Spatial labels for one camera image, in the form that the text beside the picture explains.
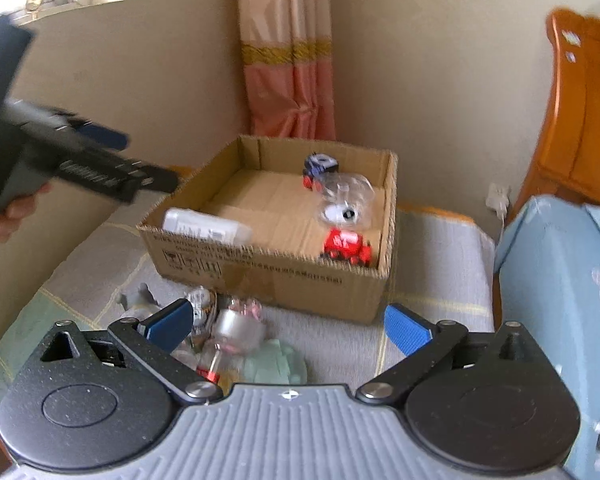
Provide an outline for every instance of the wall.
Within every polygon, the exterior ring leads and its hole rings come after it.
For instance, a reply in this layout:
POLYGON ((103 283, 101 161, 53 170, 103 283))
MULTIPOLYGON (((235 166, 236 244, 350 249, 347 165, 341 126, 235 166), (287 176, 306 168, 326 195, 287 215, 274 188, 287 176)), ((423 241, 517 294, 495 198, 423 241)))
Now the wall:
POLYGON ((336 129, 398 153, 398 195, 473 216, 526 174, 552 81, 544 19, 600 0, 331 0, 336 129))
MULTIPOLYGON (((130 155, 198 166, 246 130, 235 0, 124 0, 38 20, 13 95, 131 136, 130 155)), ((114 204, 58 183, 0 246, 0 333, 114 204)))

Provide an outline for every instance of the wooden headboard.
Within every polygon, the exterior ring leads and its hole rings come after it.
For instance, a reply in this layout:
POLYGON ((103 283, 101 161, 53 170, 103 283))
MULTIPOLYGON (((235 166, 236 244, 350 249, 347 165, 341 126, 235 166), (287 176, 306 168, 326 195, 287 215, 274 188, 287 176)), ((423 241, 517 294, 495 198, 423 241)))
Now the wooden headboard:
POLYGON ((536 194, 600 204, 600 19, 555 9, 546 20, 554 83, 512 219, 536 194))

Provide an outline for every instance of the metal screw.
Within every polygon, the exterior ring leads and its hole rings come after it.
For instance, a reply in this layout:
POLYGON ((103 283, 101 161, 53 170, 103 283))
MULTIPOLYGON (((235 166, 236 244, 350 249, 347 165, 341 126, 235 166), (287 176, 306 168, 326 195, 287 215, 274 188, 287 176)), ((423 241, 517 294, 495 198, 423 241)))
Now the metal screw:
POLYGON ((213 383, 198 381, 197 383, 189 384, 184 391, 189 397, 193 397, 194 399, 208 399, 216 394, 218 387, 213 383))
POLYGON ((367 399, 386 399, 394 392, 394 387, 387 383, 367 383, 360 388, 367 399))

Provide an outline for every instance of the black handheld device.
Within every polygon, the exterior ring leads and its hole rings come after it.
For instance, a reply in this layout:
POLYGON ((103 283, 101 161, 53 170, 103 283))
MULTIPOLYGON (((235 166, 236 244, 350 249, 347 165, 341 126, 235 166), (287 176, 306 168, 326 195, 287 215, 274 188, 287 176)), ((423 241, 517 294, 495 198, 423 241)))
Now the black handheld device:
POLYGON ((31 31, 0 16, 0 212, 52 177, 131 203, 140 189, 173 192, 174 171, 114 152, 126 135, 57 108, 8 98, 31 31))

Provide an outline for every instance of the pink curtain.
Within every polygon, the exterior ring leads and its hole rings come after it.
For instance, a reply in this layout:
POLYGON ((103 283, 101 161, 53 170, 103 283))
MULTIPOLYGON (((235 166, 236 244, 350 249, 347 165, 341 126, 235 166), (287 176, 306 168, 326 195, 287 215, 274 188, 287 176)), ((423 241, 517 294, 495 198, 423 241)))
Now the pink curtain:
POLYGON ((251 131, 335 139, 330 0, 239 0, 251 131))

